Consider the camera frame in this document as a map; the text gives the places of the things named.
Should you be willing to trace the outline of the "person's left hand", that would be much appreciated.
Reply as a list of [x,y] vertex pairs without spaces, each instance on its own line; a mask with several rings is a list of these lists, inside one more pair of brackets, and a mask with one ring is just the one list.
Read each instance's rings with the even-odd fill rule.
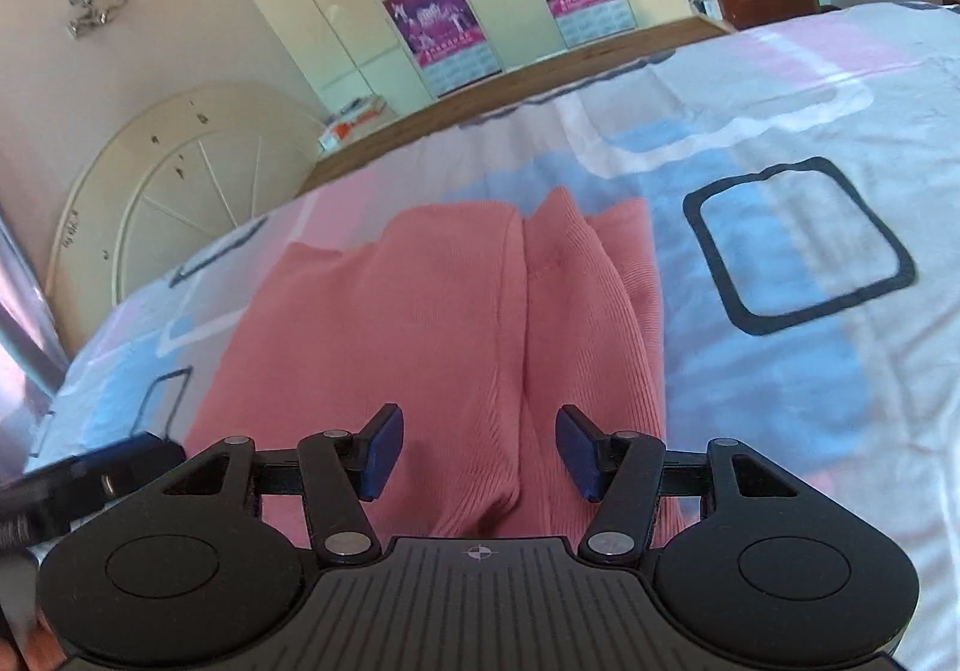
[[2,671],[55,671],[64,664],[64,649],[50,632],[43,614],[37,614],[34,624],[21,639],[15,639],[8,627],[2,629],[0,669]]

